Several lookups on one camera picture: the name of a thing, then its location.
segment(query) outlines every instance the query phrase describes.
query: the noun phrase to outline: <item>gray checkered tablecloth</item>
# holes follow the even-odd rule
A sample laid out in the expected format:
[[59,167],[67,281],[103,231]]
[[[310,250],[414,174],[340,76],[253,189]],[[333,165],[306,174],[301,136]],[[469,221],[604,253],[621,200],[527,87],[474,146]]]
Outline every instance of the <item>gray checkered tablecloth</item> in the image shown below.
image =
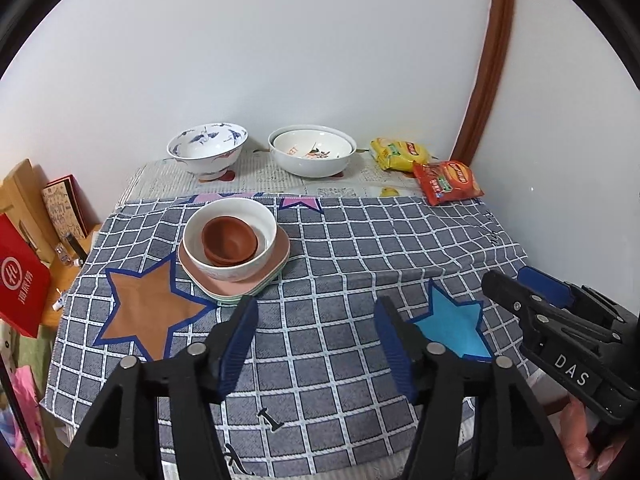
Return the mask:
[[[526,262],[482,201],[430,207],[417,197],[322,198],[320,213],[280,208],[277,196],[254,200],[289,234],[291,256],[258,296],[260,321],[236,391],[212,406],[223,448],[240,459],[233,473],[313,474],[409,447],[419,413],[396,391],[373,304],[386,295],[404,318],[423,314],[430,278],[456,300],[483,300],[481,328],[490,347],[525,376],[534,372],[516,348],[516,320],[481,293],[488,269],[514,276]],[[177,249],[201,206],[185,199],[139,202],[104,223],[66,297],[43,401],[55,416],[78,427],[120,359],[142,357],[133,343],[94,346],[114,305],[105,269],[148,269]],[[176,281],[180,290],[206,297],[179,264]],[[172,354],[203,340],[231,312],[217,308],[175,332]],[[463,419],[472,416],[468,399]],[[175,462],[167,399],[159,400],[159,423],[162,459]]]

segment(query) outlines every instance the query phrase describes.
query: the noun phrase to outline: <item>red box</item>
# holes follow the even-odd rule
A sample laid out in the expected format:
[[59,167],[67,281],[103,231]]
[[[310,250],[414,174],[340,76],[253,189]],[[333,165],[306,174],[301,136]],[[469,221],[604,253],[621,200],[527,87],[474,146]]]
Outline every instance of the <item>red box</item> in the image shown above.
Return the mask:
[[51,276],[6,215],[0,215],[0,317],[20,334],[38,336]]

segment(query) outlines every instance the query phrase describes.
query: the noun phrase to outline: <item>brown wooden trim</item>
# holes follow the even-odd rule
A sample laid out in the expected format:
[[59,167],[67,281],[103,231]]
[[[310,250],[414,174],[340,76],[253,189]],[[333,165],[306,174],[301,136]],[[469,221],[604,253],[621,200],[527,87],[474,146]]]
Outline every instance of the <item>brown wooden trim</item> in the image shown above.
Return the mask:
[[494,105],[509,48],[514,3],[515,0],[491,0],[489,23],[484,37],[476,86],[469,99],[465,120],[451,154],[452,160],[458,160],[466,165],[471,164],[476,154]]

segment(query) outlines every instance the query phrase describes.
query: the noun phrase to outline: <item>finger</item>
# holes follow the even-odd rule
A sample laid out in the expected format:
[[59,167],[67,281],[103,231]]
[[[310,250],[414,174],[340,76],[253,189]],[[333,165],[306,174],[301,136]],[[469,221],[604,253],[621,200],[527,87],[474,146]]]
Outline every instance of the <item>finger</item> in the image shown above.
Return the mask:
[[618,453],[625,445],[628,435],[619,436],[610,446],[606,447],[600,456],[596,468],[599,472],[604,473],[618,456]]
[[588,469],[575,465],[571,462],[569,462],[569,466],[571,466],[571,471],[574,474],[575,480],[590,480],[591,473]]
[[587,467],[595,453],[587,439],[587,418],[584,405],[575,397],[560,414],[560,442],[569,462]]

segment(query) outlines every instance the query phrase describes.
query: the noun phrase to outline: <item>white bowl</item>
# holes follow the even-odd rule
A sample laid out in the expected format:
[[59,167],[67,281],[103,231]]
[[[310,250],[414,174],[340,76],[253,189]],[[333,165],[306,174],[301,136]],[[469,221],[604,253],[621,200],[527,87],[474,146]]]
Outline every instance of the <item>white bowl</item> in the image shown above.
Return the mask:
[[[232,267],[217,267],[207,260],[202,246],[202,229],[209,220],[218,216],[235,216],[251,226],[258,238],[258,250],[251,260]],[[232,196],[198,209],[184,228],[182,242],[190,259],[207,276],[224,282],[239,282],[267,264],[273,251],[277,228],[276,219],[267,207],[250,198]]]
[[201,124],[171,139],[166,150],[185,164],[189,173],[213,180],[238,160],[248,137],[247,131],[237,124]]
[[355,140],[340,130],[314,124],[280,128],[269,136],[269,146],[278,166],[307,178],[340,173],[357,148]]

